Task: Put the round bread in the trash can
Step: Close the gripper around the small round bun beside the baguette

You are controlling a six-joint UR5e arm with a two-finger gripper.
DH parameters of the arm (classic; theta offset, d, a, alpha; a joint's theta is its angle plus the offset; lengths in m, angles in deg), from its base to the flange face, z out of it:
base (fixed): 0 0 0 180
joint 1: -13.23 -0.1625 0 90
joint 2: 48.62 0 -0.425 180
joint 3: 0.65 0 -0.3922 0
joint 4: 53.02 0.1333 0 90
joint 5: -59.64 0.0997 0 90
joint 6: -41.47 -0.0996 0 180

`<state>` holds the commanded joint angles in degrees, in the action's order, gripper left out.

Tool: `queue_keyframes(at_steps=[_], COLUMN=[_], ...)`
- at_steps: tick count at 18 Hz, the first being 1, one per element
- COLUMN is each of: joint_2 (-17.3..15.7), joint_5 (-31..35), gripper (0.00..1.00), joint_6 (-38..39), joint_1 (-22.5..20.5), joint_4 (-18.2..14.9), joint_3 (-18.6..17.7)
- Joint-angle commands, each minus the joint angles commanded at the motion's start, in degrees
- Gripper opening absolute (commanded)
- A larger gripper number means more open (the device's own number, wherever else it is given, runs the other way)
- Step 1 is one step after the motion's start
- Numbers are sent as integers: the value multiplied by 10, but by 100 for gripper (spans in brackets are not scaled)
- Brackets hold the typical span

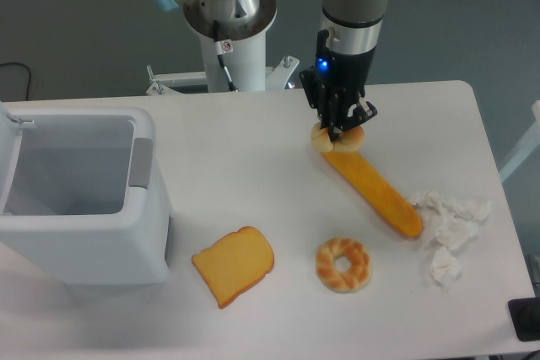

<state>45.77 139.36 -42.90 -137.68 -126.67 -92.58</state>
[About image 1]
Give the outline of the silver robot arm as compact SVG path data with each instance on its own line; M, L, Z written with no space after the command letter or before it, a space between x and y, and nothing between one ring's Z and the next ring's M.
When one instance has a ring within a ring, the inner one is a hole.
M277 14L276 0L157 0L181 8L198 34L212 92L261 90L266 68L242 44L263 37ZM322 0L316 55L301 85L331 145L375 117L365 98L388 0Z

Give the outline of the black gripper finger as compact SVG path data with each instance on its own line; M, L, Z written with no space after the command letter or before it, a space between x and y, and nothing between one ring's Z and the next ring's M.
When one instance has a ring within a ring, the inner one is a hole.
M378 114L378 110L366 100L342 109L338 101L331 101L328 115L328 135L336 142L340 135L365 124Z
M300 72L300 81L308 104L317 111L323 128L332 127L329 88L319 80L313 68Z

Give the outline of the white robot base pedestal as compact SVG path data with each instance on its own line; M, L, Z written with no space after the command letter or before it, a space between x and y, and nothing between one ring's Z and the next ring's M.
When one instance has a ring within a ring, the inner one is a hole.
M147 66L148 95L186 93L205 86L209 93L290 89L300 60L287 55L267 65L267 31L277 16L276 0L191 0L182 11L197 35L204 70L155 74Z

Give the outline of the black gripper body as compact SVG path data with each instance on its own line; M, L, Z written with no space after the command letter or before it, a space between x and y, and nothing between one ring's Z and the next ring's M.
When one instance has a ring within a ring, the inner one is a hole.
M365 83L369 74L375 47L371 50L356 54L342 54L330 50L326 46L329 39L328 30L320 30L316 39L316 58L313 69L316 76L328 88L345 88L351 102L359 102L365 97Z

